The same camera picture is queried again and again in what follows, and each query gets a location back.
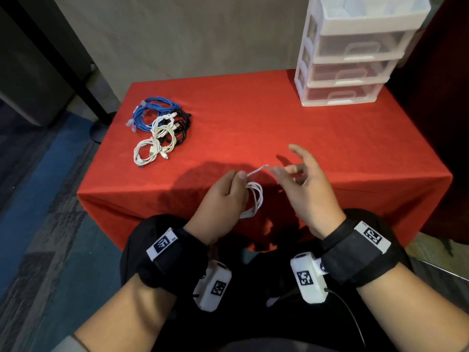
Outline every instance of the black pole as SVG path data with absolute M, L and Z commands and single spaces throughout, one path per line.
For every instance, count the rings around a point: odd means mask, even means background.
M 42 32 L 38 25 L 21 6 L 18 0 L 0 0 L 0 7 L 11 17 L 23 33 L 39 49 L 44 57 L 54 66 L 73 91 L 85 102 L 92 112 L 99 118 L 102 124 L 108 126 L 113 121 L 112 117 L 104 110 L 101 104 L 91 94 L 81 79 L 75 74 L 67 61 L 56 50 L 49 38 Z

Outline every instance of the wrist strap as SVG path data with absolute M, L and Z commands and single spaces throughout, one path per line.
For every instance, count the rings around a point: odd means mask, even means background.
M 347 219 L 322 241 L 324 268 L 339 283 L 363 286 L 407 256 L 392 229 L 362 209 L 344 210 Z
M 169 228 L 137 268 L 142 282 L 176 296 L 192 296 L 208 265 L 208 248 L 184 229 Z

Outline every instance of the red tablecloth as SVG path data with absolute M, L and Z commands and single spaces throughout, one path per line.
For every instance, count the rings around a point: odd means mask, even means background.
M 407 245 L 448 189 L 452 176 L 386 88 L 371 104 L 302 107 L 293 71 L 139 82 L 131 85 L 78 190 L 80 202 L 123 248 L 142 219 L 161 213 L 190 218 L 210 186 L 230 169 L 298 162 L 287 145 L 316 157 L 343 208 L 381 216 Z M 139 168 L 133 150 L 149 133 L 125 124 L 143 99 L 167 97 L 193 114 L 188 138 L 169 159 Z M 142 157 L 148 149 L 142 150 Z M 267 172 L 257 215 L 240 220 L 243 245 L 274 249 L 280 229 L 298 225 Z

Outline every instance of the blue cable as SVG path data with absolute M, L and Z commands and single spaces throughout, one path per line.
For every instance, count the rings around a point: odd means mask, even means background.
M 164 104 L 168 104 L 169 107 L 161 106 L 158 103 L 155 103 L 153 101 L 157 102 L 162 102 Z M 181 106 L 167 98 L 148 98 L 140 103 L 135 110 L 134 114 L 132 115 L 132 118 L 127 121 L 127 126 L 132 127 L 132 131 L 136 132 L 137 129 L 145 131 L 145 132 L 150 132 L 151 131 L 151 124 L 147 125 L 143 121 L 144 117 L 144 112 L 145 110 L 155 110 L 157 112 L 157 117 L 166 115 L 168 113 L 173 112 L 176 109 L 180 109 Z

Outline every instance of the hand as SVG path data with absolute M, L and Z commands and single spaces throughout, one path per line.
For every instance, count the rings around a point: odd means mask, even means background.
M 208 190 L 184 229 L 205 244 L 230 232 L 248 201 L 247 178 L 246 172 L 235 170 L 221 177 Z
M 296 144 L 290 144 L 288 148 L 298 154 L 303 163 L 285 168 L 275 166 L 271 171 L 298 216 L 315 236 L 324 239 L 339 227 L 346 216 L 337 203 L 331 183 L 311 153 Z M 303 175 L 293 178 L 290 174 Z

